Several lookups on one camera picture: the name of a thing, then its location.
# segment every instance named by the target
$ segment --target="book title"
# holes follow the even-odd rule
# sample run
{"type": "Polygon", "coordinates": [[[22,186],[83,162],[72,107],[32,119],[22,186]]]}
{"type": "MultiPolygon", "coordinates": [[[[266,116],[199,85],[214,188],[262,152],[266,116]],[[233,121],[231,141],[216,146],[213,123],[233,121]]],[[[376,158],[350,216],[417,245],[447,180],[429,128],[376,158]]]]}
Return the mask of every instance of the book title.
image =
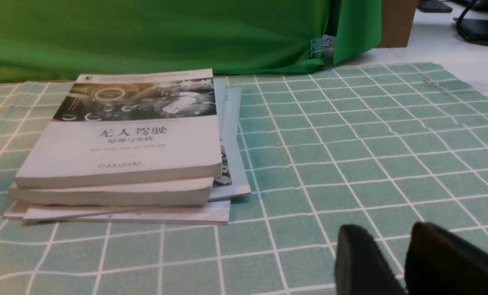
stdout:
{"type": "Polygon", "coordinates": [[[166,134],[167,128],[160,127],[138,127],[135,129],[104,129],[99,138],[106,138],[108,143],[126,143],[153,141],[155,136],[166,134]]]}

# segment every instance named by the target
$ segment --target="green fabric backdrop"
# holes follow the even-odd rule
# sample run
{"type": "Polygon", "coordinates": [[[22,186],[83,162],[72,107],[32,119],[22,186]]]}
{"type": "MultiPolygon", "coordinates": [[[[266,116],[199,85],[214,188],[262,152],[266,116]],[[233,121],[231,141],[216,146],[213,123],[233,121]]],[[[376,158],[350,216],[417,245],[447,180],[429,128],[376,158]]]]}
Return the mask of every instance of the green fabric backdrop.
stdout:
{"type": "Polygon", "coordinates": [[[381,0],[0,0],[0,82],[80,73],[212,68],[311,73],[310,40],[337,36],[334,62],[380,41],[381,0]]]}

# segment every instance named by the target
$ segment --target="black plastic part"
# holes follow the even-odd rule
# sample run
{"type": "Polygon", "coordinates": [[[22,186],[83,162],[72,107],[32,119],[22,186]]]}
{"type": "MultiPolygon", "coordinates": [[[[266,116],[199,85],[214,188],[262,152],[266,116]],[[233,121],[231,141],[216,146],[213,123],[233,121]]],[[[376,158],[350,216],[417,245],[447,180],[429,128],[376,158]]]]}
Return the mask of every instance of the black plastic part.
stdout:
{"type": "Polygon", "coordinates": [[[439,0],[423,0],[419,1],[417,8],[426,13],[450,13],[453,11],[451,7],[440,2],[439,0]]]}
{"type": "Polygon", "coordinates": [[[461,31],[472,41],[488,43],[488,20],[485,19],[463,19],[461,31]]]}
{"type": "Polygon", "coordinates": [[[410,295],[488,295],[488,253],[440,226],[417,222],[404,279],[410,295]]]}
{"type": "Polygon", "coordinates": [[[334,272],[337,295],[406,295],[373,237],[361,226],[339,229],[334,272]]]}

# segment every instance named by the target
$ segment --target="floor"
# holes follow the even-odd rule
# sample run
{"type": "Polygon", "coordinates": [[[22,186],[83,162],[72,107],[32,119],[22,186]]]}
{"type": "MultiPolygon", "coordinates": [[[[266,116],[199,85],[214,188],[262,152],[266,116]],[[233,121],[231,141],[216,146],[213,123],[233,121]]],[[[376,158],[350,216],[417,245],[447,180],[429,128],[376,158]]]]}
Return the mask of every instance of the floor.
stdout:
{"type": "MultiPolygon", "coordinates": [[[[407,48],[373,49],[343,65],[435,62],[463,81],[488,82],[488,46],[463,41],[457,35],[453,18],[459,17],[464,7],[452,2],[446,4],[453,8],[452,13],[416,10],[407,48]]],[[[488,19],[488,13],[470,11],[466,18],[488,19]]],[[[488,96],[488,90],[482,92],[488,96]]]]}

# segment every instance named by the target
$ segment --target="white book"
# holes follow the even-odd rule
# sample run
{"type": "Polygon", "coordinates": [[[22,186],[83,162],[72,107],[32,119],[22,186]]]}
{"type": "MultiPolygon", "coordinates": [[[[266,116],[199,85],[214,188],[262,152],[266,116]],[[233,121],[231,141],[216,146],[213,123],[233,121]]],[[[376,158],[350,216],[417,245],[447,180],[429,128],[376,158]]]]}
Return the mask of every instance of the white book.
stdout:
{"type": "Polygon", "coordinates": [[[21,188],[216,177],[211,69],[80,75],[16,174],[21,188]]]}
{"type": "Polygon", "coordinates": [[[214,178],[87,186],[23,189],[13,184],[9,197],[20,202],[64,206],[187,206],[208,202],[214,178]]]}
{"type": "MultiPolygon", "coordinates": [[[[244,162],[240,155],[237,139],[240,100],[242,90],[239,88],[227,90],[227,101],[224,105],[224,123],[227,127],[226,132],[223,134],[223,139],[232,142],[232,144],[226,144],[228,146],[227,160],[229,164],[229,171],[231,172],[231,185],[214,187],[210,194],[210,201],[223,200],[231,196],[247,195],[251,193],[251,188],[244,170],[244,162]]],[[[128,211],[138,210],[150,210],[147,207],[97,207],[97,206],[38,206],[27,205],[24,203],[14,203],[5,213],[4,218],[8,219],[25,219],[25,220],[72,220],[83,221],[81,218],[88,216],[97,216],[93,221],[117,221],[126,217],[128,211]]],[[[145,215],[145,218],[150,218],[150,214],[145,215]]]]}
{"type": "Polygon", "coordinates": [[[217,105],[224,106],[218,116],[220,125],[225,126],[221,135],[223,167],[216,178],[55,189],[24,189],[13,184],[9,196],[13,200],[36,205],[187,206],[249,194],[251,189],[237,144],[242,91],[236,88],[223,93],[227,93],[225,98],[216,99],[217,105]]]}
{"type": "MultiPolygon", "coordinates": [[[[159,207],[147,208],[136,211],[109,211],[100,212],[98,215],[82,215],[72,217],[68,214],[56,213],[52,211],[37,211],[36,217],[28,219],[29,221],[37,220],[64,220],[71,222],[138,222],[138,223],[166,223],[166,224],[210,224],[226,225],[229,222],[231,202],[222,200],[204,204],[200,207],[159,207]]],[[[35,213],[35,210],[29,211],[27,204],[14,202],[6,210],[3,217],[10,220],[23,220],[27,214],[35,213]]]]}

